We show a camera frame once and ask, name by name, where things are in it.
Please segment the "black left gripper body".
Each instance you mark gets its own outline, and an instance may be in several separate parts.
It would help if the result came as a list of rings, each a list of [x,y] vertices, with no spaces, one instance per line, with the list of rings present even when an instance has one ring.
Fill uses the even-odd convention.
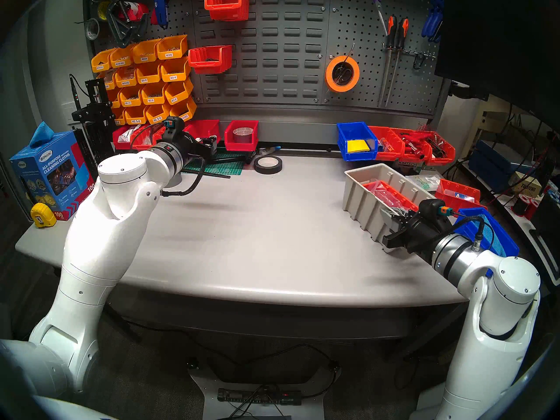
[[[206,145],[202,142],[197,141],[189,133],[183,133],[183,137],[186,141],[186,153],[189,157],[198,157],[202,160],[206,160]]]

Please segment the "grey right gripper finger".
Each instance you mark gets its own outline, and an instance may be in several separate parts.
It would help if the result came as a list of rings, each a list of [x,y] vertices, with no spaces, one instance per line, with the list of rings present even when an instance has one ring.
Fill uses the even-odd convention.
[[[383,220],[409,220],[416,215],[417,211],[396,207],[384,207],[380,209],[380,213]]]
[[[400,230],[382,237],[382,247],[386,252],[394,252],[401,249],[408,250],[408,243],[409,232],[406,230]]]

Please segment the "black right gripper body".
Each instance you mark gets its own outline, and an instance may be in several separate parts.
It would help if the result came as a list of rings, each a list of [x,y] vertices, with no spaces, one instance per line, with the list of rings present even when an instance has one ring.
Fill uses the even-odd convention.
[[[405,245],[404,248],[408,254],[417,254],[422,258],[426,258],[434,252],[438,241],[434,238],[443,231],[442,221],[436,218],[426,216],[412,217],[405,229]]]

